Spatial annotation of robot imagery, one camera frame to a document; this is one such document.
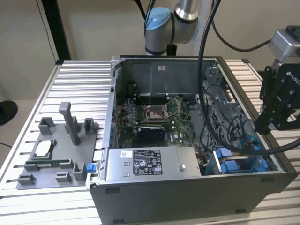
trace green circuit board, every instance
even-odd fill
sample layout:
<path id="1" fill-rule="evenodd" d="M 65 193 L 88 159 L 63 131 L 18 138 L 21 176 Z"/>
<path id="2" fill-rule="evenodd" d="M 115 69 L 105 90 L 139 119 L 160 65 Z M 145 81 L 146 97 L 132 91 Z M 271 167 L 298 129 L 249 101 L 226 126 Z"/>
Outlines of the green circuit board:
<path id="1" fill-rule="evenodd" d="M 134 142 L 141 127 L 164 127 L 165 141 L 159 146 L 198 146 L 190 121 L 187 102 L 182 97 L 170 97 L 164 105 L 134 105 L 120 108 L 120 148 L 137 147 Z"/>

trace beige wall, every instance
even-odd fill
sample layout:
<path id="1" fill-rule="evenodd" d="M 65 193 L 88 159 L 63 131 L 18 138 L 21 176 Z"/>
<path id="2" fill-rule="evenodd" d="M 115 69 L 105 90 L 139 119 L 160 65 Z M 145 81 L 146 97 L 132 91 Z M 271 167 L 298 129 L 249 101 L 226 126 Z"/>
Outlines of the beige wall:
<path id="1" fill-rule="evenodd" d="M 275 30 L 300 25 L 300 0 L 222 0 L 215 16 L 219 33 L 230 44 L 249 48 L 272 38 Z M 210 29 L 206 55 L 225 59 L 246 58 L 256 69 L 271 64 L 274 56 L 267 46 L 248 53 L 231 50 Z"/>
<path id="2" fill-rule="evenodd" d="M 0 96 L 37 98 L 53 66 L 35 0 L 0 0 Z"/>
<path id="3" fill-rule="evenodd" d="M 174 8 L 178 0 L 158 0 Z M 112 55 L 144 54 L 143 19 L 129 0 L 58 0 L 73 59 L 109 60 Z M 142 0 L 144 8 L 148 1 Z M 300 0 L 223 0 L 215 22 L 230 43 L 250 47 L 271 38 L 277 28 L 300 24 Z M 178 54 L 191 54 L 181 45 Z M 273 60 L 267 47 L 240 53 L 210 31 L 206 55 L 248 58 L 257 69 Z M 50 72 L 49 50 L 35 0 L 0 0 L 0 97 L 37 98 Z"/>

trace black pole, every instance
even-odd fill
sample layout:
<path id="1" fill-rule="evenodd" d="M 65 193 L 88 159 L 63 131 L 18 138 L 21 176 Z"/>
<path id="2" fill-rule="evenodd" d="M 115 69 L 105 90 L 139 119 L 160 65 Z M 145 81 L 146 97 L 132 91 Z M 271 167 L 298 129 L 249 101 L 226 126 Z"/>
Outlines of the black pole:
<path id="1" fill-rule="evenodd" d="M 42 0 L 59 60 L 71 60 L 65 30 L 57 0 Z"/>

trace power supply label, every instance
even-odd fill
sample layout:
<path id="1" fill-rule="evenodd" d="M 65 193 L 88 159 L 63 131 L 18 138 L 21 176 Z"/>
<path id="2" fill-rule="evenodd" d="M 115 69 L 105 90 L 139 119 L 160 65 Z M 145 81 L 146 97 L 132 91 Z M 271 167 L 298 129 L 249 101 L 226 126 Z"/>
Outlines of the power supply label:
<path id="1" fill-rule="evenodd" d="M 135 176 L 163 174 L 160 150 L 133 151 L 133 173 Z"/>

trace sticker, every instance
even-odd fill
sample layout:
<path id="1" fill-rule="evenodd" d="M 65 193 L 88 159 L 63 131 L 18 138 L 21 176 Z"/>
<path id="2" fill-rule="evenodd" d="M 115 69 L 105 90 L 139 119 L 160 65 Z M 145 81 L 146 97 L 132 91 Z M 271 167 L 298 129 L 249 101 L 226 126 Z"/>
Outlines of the sticker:
<path id="1" fill-rule="evenodd" d="M 165 66 L 158 66 L 158 70 L 159 71 L 165 70 Z"/>
<path id="2" fill-rule="evenodd" d="M 121 151 L 121 158 L 131 158 L 132 151 Z"/>
<path id="3" fill-rule="evenodd" d="M 133 171 L 135 176 L 163 174 L 160 150 L 141 150 L 133 152 Z"/>

